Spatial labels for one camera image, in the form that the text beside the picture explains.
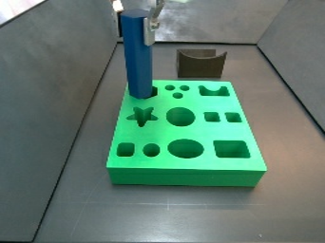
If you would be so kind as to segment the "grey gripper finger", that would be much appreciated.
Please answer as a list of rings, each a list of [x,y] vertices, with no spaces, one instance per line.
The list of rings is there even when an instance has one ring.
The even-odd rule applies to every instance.
[[[164,10],[165,0],[150,0],[150,11],[144,19],[145,44],[152,46],[156,43],[156,31],[161,27],[160,15]]]
[[[117,34],[121,34],[121,13],[125,10],[121,0],[112,0],[113,18],[116,22]]]

